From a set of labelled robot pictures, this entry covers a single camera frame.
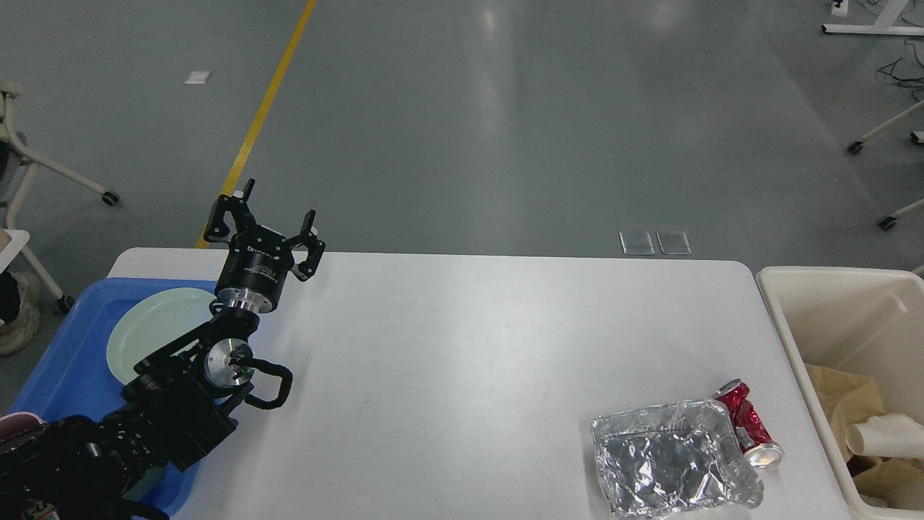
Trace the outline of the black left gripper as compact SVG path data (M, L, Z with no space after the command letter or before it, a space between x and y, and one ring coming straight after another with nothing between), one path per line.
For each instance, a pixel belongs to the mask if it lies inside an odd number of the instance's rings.
M314 227L317 212L309 210L297 234L282 240L282 247L264 246L264 232L251 213L248 201L256 184L247 180L241 192L219 194L212 205L204 228L205 243L227 246L227 260L217 280L214 294L231 306L244 300L255 313L270 313L279 306L287 273L299 281L313 277L326 251L326 242ZM293 251L305 250L305 258L294 261Z

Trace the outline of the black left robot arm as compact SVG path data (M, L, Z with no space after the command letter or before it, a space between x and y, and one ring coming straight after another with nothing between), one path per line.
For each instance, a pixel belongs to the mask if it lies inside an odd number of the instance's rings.
M288 274L316 274L326 243L310 209L297 234L258 224L248 207L255 180L217 197L204 240L227 244L211 318L134 365L124 405L95 421L70 415L2 441L2 517L50 506L61 519L165 519L128 493L153 469L186 471L237 428L240 404L286 404L294 376L257 358L248 340L277 309Z

